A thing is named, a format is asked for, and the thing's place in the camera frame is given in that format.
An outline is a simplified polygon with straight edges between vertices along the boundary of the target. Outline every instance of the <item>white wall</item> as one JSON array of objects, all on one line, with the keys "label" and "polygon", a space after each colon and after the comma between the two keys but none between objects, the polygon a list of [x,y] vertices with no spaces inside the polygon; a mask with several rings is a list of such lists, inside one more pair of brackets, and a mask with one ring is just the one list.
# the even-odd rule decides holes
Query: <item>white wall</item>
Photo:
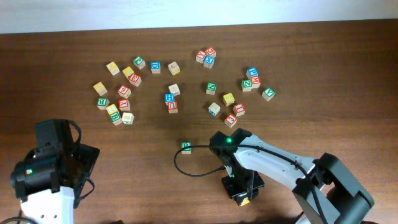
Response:
[{"label": "white wall", "polygon": [[0,0],[0,33],[397,17],[397,0]]}]

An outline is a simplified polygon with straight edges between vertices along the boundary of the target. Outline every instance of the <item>white arm segment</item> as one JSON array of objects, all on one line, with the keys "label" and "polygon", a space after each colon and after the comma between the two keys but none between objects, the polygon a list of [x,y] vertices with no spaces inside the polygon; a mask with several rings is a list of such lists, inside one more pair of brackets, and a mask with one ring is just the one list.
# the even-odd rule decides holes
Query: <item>white arm segment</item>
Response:
[{"label": "white arm segment", "polygon": [[[288,157],[293,161],[297,161],[307,171],[307,173],[315,167],[315,164],[312,162],[314,158],[302,157],[283,151],[265,143],[255,135],[245,138],[240,144],[260,146],[264,149],[268,149]],[[298,178],[305,177],[304,174],[293,164],[266,152],[257,152],[257,149],[239,147],[234,155],[242,167],[263,173],[264,175],[285,185],[290,190],[295,188],[296,180]]]},{"label": "white arm segment", "polygon": [[54,194],[48,189],[29,195],[27,201],[21,203],[21,209],[38,224],[73,224],[74,199],[70,187],[61,187]]}]

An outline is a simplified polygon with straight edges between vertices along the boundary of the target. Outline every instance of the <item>toy block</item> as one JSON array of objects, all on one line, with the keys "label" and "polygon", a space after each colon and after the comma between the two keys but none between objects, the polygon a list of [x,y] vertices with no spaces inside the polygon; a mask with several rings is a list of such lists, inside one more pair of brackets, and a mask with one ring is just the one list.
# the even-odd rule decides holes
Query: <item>toy block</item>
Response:
[{"label": "toy block", "polygon": [[203,66],[206,68],[212,68],[213,65],[214,65],[214,58],[210,57],[209,55],[206,55],[203,61]]},{"label": "toy block", "polygon": [[211,114],[211,115],[213,115],[213,116],[216,116],[217,114],[218,114],[218,112],[220,112],[220,106],[218,106],[216,103],[212,103],[210,106],[209,106],[209,114]]},{"label": "toy block", "polygon": [[259,88],[261,85],[261,80],[260,80],[259,76],[251,77],[250,81],[251,81],[251,85],[252,85],[251,88]]},{"label": "toy block", "polygon": [[177,84],[173,84],[169,86],[170,93],[174,96],[178,96],[180,94],[180,89]]},{"label": "toy block", "polygon": [[166,101],[166,105],[168,105],[168,103],[173,102],[174,101],[174,95],[173,94],[165,94],[164,95],[165,101]]},{"label": "toy block", "polygon": [[232,93],[228,93],[223,96],[223,101],[225,103],[225,106],[229,106],[229,105],[235,103],[235,98],[232,95]]},{"label": "toy block", "polygon": [[139,75],[137,75],[137,74],[132,74],[132,75],[129,77],[129,82],[130,82],[130,84],[132,84],[132,85],[138,87],[138,86],[141,84],[142,80],[141,80],[141,77],[140,77]]},{"label": "toy block", "polygon": [[169,102],[167,104],[167,107],[169,109],[169,113],[178,113],[178,107],[177,107],[177,102],[176,101]]},{"label": "toy block", "polygon": [[266,101],[269,101],[270,99],[272,99],[272,97],[275,96],[275,91],[271,88],[268,88],[268,89],[264,90],[264,92],[262,92],[261,96],[264,99],[266,99]]},{"label": "toy block", "polygon": [[180,73],[180,67],[177,65],[176,62],[172,62],[169,64],[169,71],[172,73],[172,75],[176,75]]},{"label": "toy block", "polygon": [[235,116],[242,116],[244,115],[244,112],[246,111],[246,109],[244,109],[244,106],[242,103],[237,104],[234,106],[234,114]]},{"label": "toy block", "polygon": [[151,70],[152,74],[159,74],[160,73],[160,62],[151,62],[150,70]]},{"label": "toy block", "polygon": [[225,123],[228,127],[232,128],[232,127],[236,124],[237,120],[238,120],[238,119],[237,119],[233,114],[229,114],[229,115],[225,118],[224,123]]},{"label": "toy block", "polygon": [[106,111],[108,112],[109,115],[111,115],[113,113],[118,112],[118,108],[114,104],[112,104],[106,107]]},{"label": "toy block", "polygon": [[258,75],[259,75],[259,72],[257,71],[257,69],[255,67],[249,68],[248,71],[246,72],[246,76],[248,78],[255,77]]},{"label": "toy block", "polygon": [[206,93],[210,95],[214,95],[216,93],[217,84],[215,83],[207,83]]},{"label": "toy block", "polygon": [[251,84],[250,80],[243,80],[242,81],[242,91],[251,91],[253,85]]},{"label": "toy block", "polygon": [[[181,148],[185,148],[185,147],[188,147],[191,145],[192,145],[192,143],[190,143],[190,142],[181,142]],[[191,154],[191,152],[192,152],[192,148],[184,149],[181,151],[182,154]]]},{"label": "toy block", "polygon": [[122,122],[123,124],[130,124],[132,125],[132,121],[134,120],[134,115],[132,113],[124,112],[122,115]]},{"label": "toy block", "polygon": [[145,61],[140,56],[136,57],[132,62],[139,70],[145,67]]},{"label": "toy block", "polygon": [[122,123],[122,117],[120,117],[119,112],[115,112],[109,116],[111,118],[111,121],[114,125],[118,125]]},{"label": "toy block", "polygon": [[97,107],[101,110],[105,110],[109,105],[109,100],[106,98],[98,98]]},{"label": "toy block", "polygon": [[206,57],[206,53],[202,50],[199,50],[199,52],[197,53],[197,62],[199,63],[203,63],[203,60]]},{"label": "toy block", "polygon": [[132,68],[130,66],[128,66],[127,68],[123,69],[123,74],[126,78],[129,78],[130,75],[132,75],[134,73],[134,71],[132,70]]},{"label": "toy block", "polygon": [[104,86],[101,82],[95,84],[93,87],[94,87],[95,91],[97,91],[97,93],[98,93],[100,96],[102,96],[102,95],[104,95],[105,93],[108,92],[108,91],[106,90],[105,86]]},{"label": "toy block", "polygon": [[107,64],[106,67],[108,68],[108,70],[111,72],[112,75],[116,75],[117,73],[120,72],[118,66],[114,62]]},{"label": "toy block", "polygon": [[129,100],[119,100],[119,109],[121,111],[129,111],[130,110],[130,102]]},{"label": "toy block", "polygon": [[120,95],[121,97],[124,97],[124,98],[127,99],[127,98],[129,98],[129,96],[130,96],[130,94],[131,94],[131,90],[130,90],[129,87],[122,85],[122,86],[120,87],[120,89],[118,90],[118,93],[119,93],[119,95]]},{"label": "toy block", "polygon": [[216,50],[213,47],[209,47],[205,50],[205,53],[212,58],[216,57]]}]

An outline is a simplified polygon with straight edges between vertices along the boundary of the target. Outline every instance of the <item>wooden table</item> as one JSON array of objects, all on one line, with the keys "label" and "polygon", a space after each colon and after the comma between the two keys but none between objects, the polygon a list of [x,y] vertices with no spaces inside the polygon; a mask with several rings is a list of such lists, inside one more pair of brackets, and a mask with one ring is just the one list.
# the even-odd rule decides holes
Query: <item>wooden table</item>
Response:
[{"label": "wooden table", "polygon": [[[226,172],[186,177],[174,168],[182,140],[208,144],[217,131],[247,129],[269,144],[303,156],[339,157],[376,201],[366,217],[379,223],[398,219],[398,20],[264,24],[176,29],[102,30],[0,35],[0,219],[15,216],[19,201],[9,181],[17,161],[35,147],[34,124],[72,119],[82,142],[101,149],[92,173],[96,188],[75,210],[75,223],[238,223],[280,220],[301,212],[292,193],[265,177],[266,187],[244,207],[221,184]],[[195,61],[198,50],[217,50],[212,69]],[[135,69],[136,56],[147,66]],[[160,60],[162,73],[148,66]],[[131,66],[139,88],[105,65]],[[167,64],[181,72],[172,76]],[[258,90],[241,91],[248,67],[257,67]],[[114,126],[96,107],[93,85],[103,82],[116,103],[120,85],[132,89],[132,126]],[[216,95],[205,84],[218,84]],[[178,114],[164,103],[177,83]],[[276,95],[261,97],[265,87]],[[233,93],[246,114],[233,128],[223,120]],[[221,105],[212,118],[210,103]],[[221,162],[205,149],[178,159],[199,174]]]}]

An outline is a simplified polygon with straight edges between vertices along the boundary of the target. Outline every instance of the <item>wire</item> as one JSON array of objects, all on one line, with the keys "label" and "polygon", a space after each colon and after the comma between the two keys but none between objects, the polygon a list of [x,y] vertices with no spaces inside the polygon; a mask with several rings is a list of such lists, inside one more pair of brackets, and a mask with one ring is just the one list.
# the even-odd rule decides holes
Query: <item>wire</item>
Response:
[{"label": "wire", "polygon": [[93,186],[93,188],[92,188],[92,190],[89,191],[87,194],[85,194],[85,195],[79,197],[79,201],[85,199],[89,194],[93,193],[93,191],[94,191],[94,189],[95,189],[94,181],[91,180],[89,177],[87,177],[86,180],[91,184],[91,186]]},{"label": "wire", "polygon": [[313,197],[313,199],[314,199],[314,201],[315,201],[315,205],[317,206],[317,210],[318,210],[318,212],[319,212],[319,216],[320,216],[321,219],[322,219],[322,222],[325,223],[325,224],[328,223],[327,220],[326,220],[325,214],[324,214],[323,211],[322,211],[322,208],[321,208],[321,205],[320,205],[318,196],[317,196],[317,192],[315,191],[315,186],[312,184],[311,178],[310,178],[310,176],[308,176],[307,171],[305,171],[305,169],[304,169],[297,161],[293,161],[292,159],[289,159],[288,157],[285,157],[285,156],[283,156],[283,155],[281,155],[281,154],[279,154],[279,153],[270,151],[270,150],[268,150],[268,149],[264,149],[264,148],[262,148],[262,147],[260,147],[260,146],[250,146],[250,145],[234,145],[234,146],[233,146],[233,145],[230,145],[230,146],[207,146],[207,145],[198,145],[198,146],[186,146],[186,147],[183,147],[182,149],[178,150],[178,151],[175,153],[175,155],[174,155],[174,166],[175,166],[175,168],[176,168],[179,172],[181,172],[182,174],[187,175],[187,176],[189,176],[189,177],[203,177],[203,176],[205,176],[205,175],[209,175],[209,174],[212,174],[212,173],[214,173],[214,172],[217,172],[217,171],[221,170],[221,167],[218,168],[218,169],[215,169],[215,170],[213,170],[213,171],[211,171],[211,172],[209,172],[209,173],[206,173],[206,174],[200,174],[200,175],[188,174],[188,173],[186,173],[186,172],[184,172],[184,171],[182,171],[181,169],[178,168],[178,165],[177,165],[177,163],[176,163],[177,155],[178,155],[180,152],[182,152],[183,150],[190,149],[190,148],[208,148],[208,149],[211,150],[211,149],[213,149],[213,148],[223,149],[223,148],[234,148],[234,147],[246,147],[246,148],[251,148],[251,149],[256,149],[256,150],[258,150],[258,151],[266,152],[266,153],[271,154],[271,155],[273,155],[273,156],[279,157],[279,158],[281,158],[281,159],[283,159],[283,160],[285,160],[285,161],[287,161],[287,162],[293,164],[296,168],[300,169],[300,171],[304,174],[306,180],[308,181],[308,184],[309,184],[309,186],[310,186],[310,190],[311,190],[311,193],[312,193],[312,197]]},{"label": "wire", "polygon": [[4,220],[3,222],[1,222],[0,224],[6,224],[6,223],[10,223],[10,222],[19,222],[19,221],[29,223],[29,224],[37,224],[37,222],[31,220],[30,218],[24,218],[24,217],[8,218],[8,219]]}]

